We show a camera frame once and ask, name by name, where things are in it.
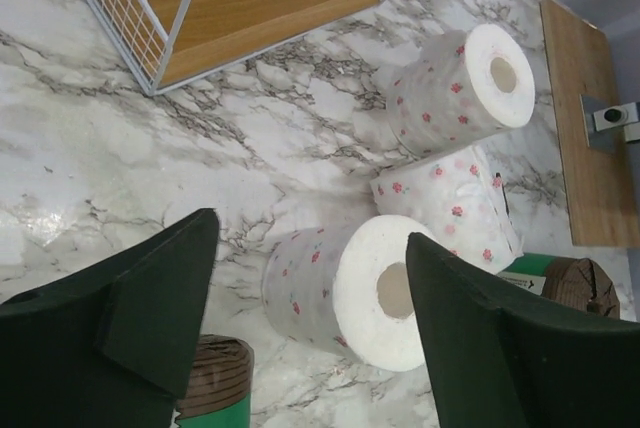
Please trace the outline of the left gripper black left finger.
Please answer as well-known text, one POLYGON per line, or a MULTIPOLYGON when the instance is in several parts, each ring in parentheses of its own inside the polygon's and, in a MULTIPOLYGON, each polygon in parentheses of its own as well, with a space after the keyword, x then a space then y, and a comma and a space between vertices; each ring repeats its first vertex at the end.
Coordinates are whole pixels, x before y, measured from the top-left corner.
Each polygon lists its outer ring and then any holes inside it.
POLYGON ((219 220, 148 240, 1 306, 5 427, 167 427, 187 390, 219 220))

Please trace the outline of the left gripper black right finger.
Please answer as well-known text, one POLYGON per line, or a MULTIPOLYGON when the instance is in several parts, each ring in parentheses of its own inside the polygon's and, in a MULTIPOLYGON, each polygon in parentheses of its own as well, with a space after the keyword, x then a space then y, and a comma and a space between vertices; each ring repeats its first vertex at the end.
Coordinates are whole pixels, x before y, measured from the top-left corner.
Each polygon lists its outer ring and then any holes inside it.
POLYGON ((638 426, 637 323, 530 293, 421 233, 406 265, 440 426, 638 426))

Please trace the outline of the brown paper roll green base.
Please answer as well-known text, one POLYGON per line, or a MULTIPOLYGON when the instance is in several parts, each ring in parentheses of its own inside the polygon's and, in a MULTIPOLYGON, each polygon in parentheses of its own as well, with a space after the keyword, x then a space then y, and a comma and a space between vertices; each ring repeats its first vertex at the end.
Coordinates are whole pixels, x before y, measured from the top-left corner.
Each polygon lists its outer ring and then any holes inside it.
POLYGON ((497 276, 561 305, 606 318, 620 318, 614 283, 590 258, 525 253, 497 276))

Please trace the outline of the green wrapped brown paper roll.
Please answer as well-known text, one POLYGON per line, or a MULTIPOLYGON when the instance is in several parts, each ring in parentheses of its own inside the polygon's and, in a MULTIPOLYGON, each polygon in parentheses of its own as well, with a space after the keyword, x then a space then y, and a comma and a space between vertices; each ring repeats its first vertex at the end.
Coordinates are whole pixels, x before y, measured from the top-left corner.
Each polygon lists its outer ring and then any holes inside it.
POLYGON ((186 395, 177 402, 174 427, 248 427, 254 352, 243 340, 199 338, 186 395))

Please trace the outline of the pink dotted paper roll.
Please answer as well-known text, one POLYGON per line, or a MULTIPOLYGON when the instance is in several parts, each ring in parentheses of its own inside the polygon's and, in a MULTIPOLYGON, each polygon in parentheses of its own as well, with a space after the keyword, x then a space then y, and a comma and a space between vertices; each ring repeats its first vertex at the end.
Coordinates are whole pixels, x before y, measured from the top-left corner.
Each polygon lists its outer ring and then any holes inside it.
POLYGON ((370 187, 380 214, 416 220, 440 245, 489 273, 523 255, 502 180, 478 145, 383 171, 370 187))

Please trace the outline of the wooden board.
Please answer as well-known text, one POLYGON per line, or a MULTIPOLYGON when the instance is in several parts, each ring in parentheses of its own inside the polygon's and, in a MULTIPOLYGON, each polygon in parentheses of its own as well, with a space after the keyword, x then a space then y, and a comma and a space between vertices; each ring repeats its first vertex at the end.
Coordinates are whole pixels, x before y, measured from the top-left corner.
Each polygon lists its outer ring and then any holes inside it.
POLYGON ((553 0, 540 9, 572 241, 637 248, 639 211, 622 135, 613 134, 613 152, 591 147, 581 100, 619 102, 608 40, 553 0))

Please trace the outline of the dark grey flat metal box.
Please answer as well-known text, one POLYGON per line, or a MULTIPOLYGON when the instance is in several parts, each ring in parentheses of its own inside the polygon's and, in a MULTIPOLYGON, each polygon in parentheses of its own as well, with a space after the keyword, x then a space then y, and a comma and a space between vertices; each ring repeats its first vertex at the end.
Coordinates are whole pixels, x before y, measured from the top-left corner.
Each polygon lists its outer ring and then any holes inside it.
POLYGON ((606 154, 616 153, 621 135, 626 144, 639 143, 639 103, 608 105, 589 95, 580 96, 587 146, 606 154))

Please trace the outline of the plain white bottom paper roll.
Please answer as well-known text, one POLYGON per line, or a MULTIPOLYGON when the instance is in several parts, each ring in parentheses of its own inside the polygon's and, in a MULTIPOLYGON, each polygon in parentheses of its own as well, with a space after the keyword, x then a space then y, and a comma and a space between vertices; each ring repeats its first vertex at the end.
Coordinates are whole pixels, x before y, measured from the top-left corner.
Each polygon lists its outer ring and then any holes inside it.
POLYGON ((386 113, 401 145, 426 157, 525 126, 535 93, 518 43, 501 27, 480 24, 429 38, 416 61, 394 72, 386 113))

